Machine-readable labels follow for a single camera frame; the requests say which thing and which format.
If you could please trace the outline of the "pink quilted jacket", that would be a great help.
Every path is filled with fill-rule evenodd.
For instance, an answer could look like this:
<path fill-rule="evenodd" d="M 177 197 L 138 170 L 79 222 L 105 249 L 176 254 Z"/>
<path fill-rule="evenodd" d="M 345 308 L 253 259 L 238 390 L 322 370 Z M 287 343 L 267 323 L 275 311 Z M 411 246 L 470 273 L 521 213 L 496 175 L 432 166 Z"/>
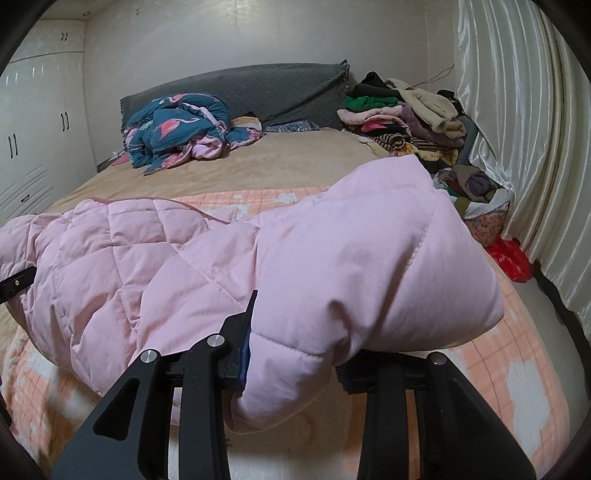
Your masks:
<path fill-rule="evenodd" d="M 159 198 L 18 217 L 1 230 L 1 274 L 28 267 L 9 312 L 98 395 L 144 350 L 187 350 L 252 309 L 245 389 L 224 412 L 238 433 L 296 415 L 362 349 L 453 347 L 504 314 L 483 249 L 414 156 L 242 220 Z"/>

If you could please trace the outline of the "white wardrobe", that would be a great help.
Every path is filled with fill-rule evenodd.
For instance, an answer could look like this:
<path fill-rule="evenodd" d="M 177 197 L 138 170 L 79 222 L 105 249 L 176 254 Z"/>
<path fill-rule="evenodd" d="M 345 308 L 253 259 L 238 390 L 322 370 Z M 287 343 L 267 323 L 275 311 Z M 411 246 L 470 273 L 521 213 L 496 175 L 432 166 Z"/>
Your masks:
<path fill-rule="evenodd" d="M 97 173 L 83 91 L 85 23 L 40 20 L 1 75 L 1 222 L 38 214 Z"/>

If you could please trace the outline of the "tan bed cover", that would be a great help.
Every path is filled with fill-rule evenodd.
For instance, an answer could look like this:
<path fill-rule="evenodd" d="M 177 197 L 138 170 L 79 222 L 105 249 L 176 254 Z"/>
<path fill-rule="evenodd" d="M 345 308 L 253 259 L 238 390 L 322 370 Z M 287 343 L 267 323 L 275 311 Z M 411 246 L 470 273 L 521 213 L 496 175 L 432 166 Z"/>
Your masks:
<path fill-rule="evenodd" d="M 84 200 L 175 199 L 211 192 L 325 187 L 380 157 L 356 136 L 328 128 L 267 134 L 224 158 L 191 161 L 150 175 L 128 163 L 111 166 L 54 202 L 46 212 L 9 221 L 1 229 L 1 249 L 23 239 L 27 226 L 34 233 L 56 226 L 63 213 Z"/>

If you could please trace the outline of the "red plastic bag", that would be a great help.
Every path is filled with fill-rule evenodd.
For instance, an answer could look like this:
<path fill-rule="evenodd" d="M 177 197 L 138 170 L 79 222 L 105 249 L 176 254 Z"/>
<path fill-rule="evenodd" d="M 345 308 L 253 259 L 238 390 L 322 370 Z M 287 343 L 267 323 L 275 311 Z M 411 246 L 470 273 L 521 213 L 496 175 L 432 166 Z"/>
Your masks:
<path fill-rule="evenodd" d="M 485 251 L 513 282 L 526 283 L 533 277 L 533 264 L 517 240 L 506 240 L 498 235 Z"/>

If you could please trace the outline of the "pile of mixed clothes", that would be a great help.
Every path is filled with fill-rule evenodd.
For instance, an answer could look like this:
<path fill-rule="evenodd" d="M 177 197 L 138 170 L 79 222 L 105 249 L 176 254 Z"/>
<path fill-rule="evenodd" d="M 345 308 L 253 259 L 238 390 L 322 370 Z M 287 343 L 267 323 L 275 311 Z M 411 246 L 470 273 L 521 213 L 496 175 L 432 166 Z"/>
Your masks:
<path fill-rule="evenodd" d="M 346 130 L 392 156 L 413 154 L 436 173 L 467 165 L 476 127 L 456 94 L 435 93 L 370 71 L 346 95 L 337 111 Z"/>

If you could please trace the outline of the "blue flamingo print quilt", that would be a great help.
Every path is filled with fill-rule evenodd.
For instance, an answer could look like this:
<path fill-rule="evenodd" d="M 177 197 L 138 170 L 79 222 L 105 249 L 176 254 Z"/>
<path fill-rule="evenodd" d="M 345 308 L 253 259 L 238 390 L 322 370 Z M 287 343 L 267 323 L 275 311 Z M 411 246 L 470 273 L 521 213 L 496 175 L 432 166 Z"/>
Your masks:
<path fill-rule="evenodd" d="M 221 98 L 198 92 L 151 100 L 131 115 L 122 136 L 131 166 L 149 175 L 192 160 L 216 160 L 259 141 L 263 131 L 236 125 Z"/>

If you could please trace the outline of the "grey headboard cushion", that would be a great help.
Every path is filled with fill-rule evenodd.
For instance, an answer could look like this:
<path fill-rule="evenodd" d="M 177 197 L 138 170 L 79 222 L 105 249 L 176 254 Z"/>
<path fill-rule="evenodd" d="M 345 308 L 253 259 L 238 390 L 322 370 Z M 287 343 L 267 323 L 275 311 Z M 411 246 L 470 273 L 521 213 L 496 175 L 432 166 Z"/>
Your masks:
<path fill-rule="evenodd" d="M 217 70 L 167 82 L 120 100 L 121 125 L 149 101 L 204 92 L 223 100 L 231 117 L 255 114 L 263 126 L 308 120 L 339 128 L 349 63 L 274 63 Z"/>

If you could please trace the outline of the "cream satin curtain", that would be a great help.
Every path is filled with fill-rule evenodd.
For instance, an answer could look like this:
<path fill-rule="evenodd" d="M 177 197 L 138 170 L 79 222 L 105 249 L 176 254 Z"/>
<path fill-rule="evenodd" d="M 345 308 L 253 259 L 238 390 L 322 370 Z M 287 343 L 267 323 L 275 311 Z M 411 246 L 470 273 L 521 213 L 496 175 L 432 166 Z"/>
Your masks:
<path fill-rule="evenodd" d="M 590 330 L 590 81 L 531 1 L 462 1 L 458 94 L 471 160 L 513 194 L 515 238 Z"/>

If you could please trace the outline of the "floral laundry basket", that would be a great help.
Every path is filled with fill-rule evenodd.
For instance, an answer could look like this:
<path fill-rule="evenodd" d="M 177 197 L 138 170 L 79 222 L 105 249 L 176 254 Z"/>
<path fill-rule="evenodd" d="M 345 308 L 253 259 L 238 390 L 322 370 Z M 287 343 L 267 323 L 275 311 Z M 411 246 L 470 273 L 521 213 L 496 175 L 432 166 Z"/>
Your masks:
<path fill-rule="evenodd" d="M 513 194 L 471 165 L 442 169 L 433 182 L 448 194 L 474 239 L 491 247 L 504 229 Z"/>

